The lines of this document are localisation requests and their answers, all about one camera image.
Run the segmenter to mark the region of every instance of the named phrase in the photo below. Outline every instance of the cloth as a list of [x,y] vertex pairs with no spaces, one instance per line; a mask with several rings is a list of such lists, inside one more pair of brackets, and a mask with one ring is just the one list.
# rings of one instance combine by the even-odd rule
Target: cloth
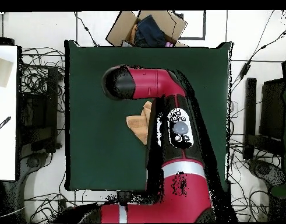
[[147,101],[143,107],[141,115],[127,116],[126,123],[133,133],[141,140],[143,144],[147,144],[148,126],[151,113],[152,103]]
[[152,15],[148,15],[137,24],[134,42],[138,47],[165,47],[164,33]]
[[167,43],[165,44],[165,47],[173,47],[173,43],[167,42]]

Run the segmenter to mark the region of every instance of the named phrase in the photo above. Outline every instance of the cardboard box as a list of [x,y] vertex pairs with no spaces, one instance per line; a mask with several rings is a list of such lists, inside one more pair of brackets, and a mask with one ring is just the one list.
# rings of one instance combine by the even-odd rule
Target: cardboard box
[[176,47],[186,46],[181,43],[177,44],[177,40],[187,23],[167,10],[141,10],[138,17],[131,11],[121,11],[105,39],[113,46],[120,47],[123,40],[129,41],[133,26],[148,15],[152,15],[161,31],[164,32],[166,41],[175,44]]

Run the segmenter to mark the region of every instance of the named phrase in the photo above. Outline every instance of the tan cloth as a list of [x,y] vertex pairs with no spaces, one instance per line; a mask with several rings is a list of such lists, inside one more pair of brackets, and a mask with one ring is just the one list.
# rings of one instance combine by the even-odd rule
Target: tan cloth
[[143,107],[141,115],[126,117],[127,126],[145,145],[147,144],[151,106],[152,103],[147,101]]

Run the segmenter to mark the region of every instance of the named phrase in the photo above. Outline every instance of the dark green mat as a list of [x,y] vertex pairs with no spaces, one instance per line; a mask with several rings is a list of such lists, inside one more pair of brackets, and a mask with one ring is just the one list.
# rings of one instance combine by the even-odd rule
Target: dark green mat
[[230,48],[231,43],[215,49],[77,47],[69,41],[65,53],[70,73],[70,113],[66,112],[66,128],[70,128],[70,136],[66,135],[66,155],[70,153],[70,168],[65,187],[69,190],[145,189],[145,147],[127,127],[126,116],[140,115],[147,100],[113,101],[101,89],[101,78],[108,68],[127,64],[180,70],[188,78],[226,188]]

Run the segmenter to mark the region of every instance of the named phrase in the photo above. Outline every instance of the cable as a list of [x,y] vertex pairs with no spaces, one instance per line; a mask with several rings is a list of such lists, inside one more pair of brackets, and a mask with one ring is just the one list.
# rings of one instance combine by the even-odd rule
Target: cable
[[73,13],[75,14],[75,18],[76,18],[76,19],[79,19],[79,20],[81,21],[82,25],[84,26],[85,31],[87,31],[87,32],[89,33],[89,35],[90,35],[90,37],[91,37],[91,39],[92,39],[93,44],[94,44],[96,47],[100,46],[100,45],[98,45],[98,44],[95,42],[95,40],[93,39],[93,37],[92,37],[92,35],[91,35],[91,33],[90,33],[88,27],[86,27],[86,25],[84,24],[83,20],[76,15],[76,12],[73,12]]
[[[272,11],[272,13],[271,13],[271,15],[270,15],[270,17],[269,17],[269,19],[268,19],[266,25],[265,25],[264,31],[265,31],[265,29],[266,29],[266,26],[267,26],[267,24],[268,24],[268,22],[269,22],[269,20],[270,20],[270,18],[271,18],[271,16],[272,16],[273,12],[274,12],[274,11]],[[283,32],[279,35],[279,37],[278,37],[277,39],[275,39],[274,41],[272,41],[272,42],[270,42],[270,43],[268,43],[268,44],[266,44],[266,45],[263,45],[260,49],[257,50],[257,48],[258,48],[258,46],[259,46],[259,44],[260,44],[260,41],[261,41],[261,39],[262,39],[262,36],[263,36],[263,34],[264,34],[264,31],[263,31],[263,33],[262,33],[262,35],[261,35],[261,38],[260,38],[260,40],[259,40],[259,43],[258,43],[256,49],[255,49],[255,52],[252,54],[252,56],[249,58],[249,60],[247,61],[247,63],[245,63],[244,66],[243,66],[242,69],[241,69],[241,72],[240,72],[240,74],[239,74],[239,76],[240,76],[240,81],[235,85],[235,87],[231,90],[231,92],[233,92],[233,91],[235,90],[235,88],[236,88],[236,87],[239,85],[239,83],[242,81],[243,77],[248,73],[248,70],[249,70],[249,68],[250,68],[250,63],[251,63],[251,61],[252,61],[252,58],[253,58],[260,50],[265,49],[267,46],[269,46],[269,45],[275,43],[277,40],[279,40],[280,38],[283,38],[283,37],[286,35],[286,30],[285,30],[285,31],[283,31]]]
[[84,192],[83,192],[83,195],[82,195],[82,204],[84,205],[84,194],[86,193],[86,191],[87,190],[85,190]]
[[264,205],[260,205],[262,208],[264,208],[264,211],[262,211],[256,204],[254,204],[254,203],[251,203],[251,198],[252,198],[252,196],[255,194],[255,193],[265,193],[267,196],[272,196],[271,194],[269,194],[269,193],[267,193],[267,192],[265,192],[265,191],[262,191],[262,190],[257,190],[257,191],[254,191],[254,192],[252,192],[251,194],[250,194],[250,196],[249,196],[249,205],[250,205],[250,212],[251,212],[251,214],[252,214],[252,217],[255,219],[255,221],[256,222],[259,222],[256,218],[255,218],[255,216],[254,216],[254,214],[253,214],[253,209],[252,209],[252,205],[254,205],[258,210],[260,210],[261,212],[263,212],[266,216],[267,216],[267,210],[266,210],[266,207],[264,206]]

